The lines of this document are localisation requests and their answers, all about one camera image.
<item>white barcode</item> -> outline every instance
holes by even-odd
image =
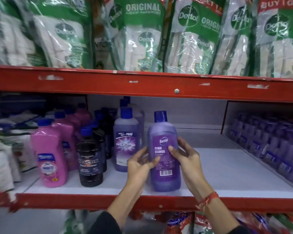
[[[164,177],[164,176],[171,176],[172,175],[172,170],[164,170],[164,171],[160,171],[160,176]]]

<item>bracelet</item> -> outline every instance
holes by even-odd
[[[212,199],[215,199],[215,198],[219,198],[216,191],[208,195],[205,199],[201,200],[199,202],[199,205],[196,205],[195,207],[199,210],[203,210],[204,212],[204,208],[212,201]]]

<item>green circular logo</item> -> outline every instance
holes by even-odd
[[[206,38],[198,36],[197,46],[203,51],[207,51],[209,49],[209,41]]]
[[[269,18],[265,24],[265,33],[270,36],[286,37],[289,30],[289,18],[276,14]]]
[[[122,14],[121,5],[114,4],[114,6],[111,8],[109,16],[108,16],[110,25],[113,28],[120,26],[121,14]]]
[[[66,23],[60,23],[55,26],[57,35],[64,40],[70,40],[76,37],[74,28]]]
[[[140,34],[138,41],[144,47],[151,47],[151,44],[155,41],[155,37],[151,32],[143,32]]]
[[[182,26],[192,27],[197,24],[199,20],[199,13],[192,6],[185,6],[181,9],[178,21]]]
[[[246,8],[244,7],[238,8],[231,17],[231,26],[235,30],[242,30],[248,27],[251,23],[251,14]]]

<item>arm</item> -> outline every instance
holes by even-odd
[[[133,205],[142,194],[150,169],[160,161],[160,157],[156,157],[151,162],[143,159],[146,153],[147,147],[144,147],[128,160],[128,177],[125,187],[108,207],[107,212],[103,212],[98,217],[88,234],[121,234],[121,229]]]
[[[180,162],[185,183],[195,199],[200,202],[213,193],[214,190],[205,179],[199,153],[181,137],[178,137],[178,144],[185,152],[181,149],[177,151],[172,146],[169,146],[168,149]],[[238,221],[219,198],[212,199],[212,201],[204,207],[204,213],[215,234],[227,234],[229,232],[232,232],[231,234],[236,234],[237,231],[241,233],[239,228],[237,228],[239,226]]]

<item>person's right hand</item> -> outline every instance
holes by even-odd
[[[188,189],[199,201],[214,190],[205,179],[199,153],[181,137],[178,137],[178,145],[185,152],[181,149],[176,150],[172,146],[168,146],[168,150],[180,162],[183,179]]]

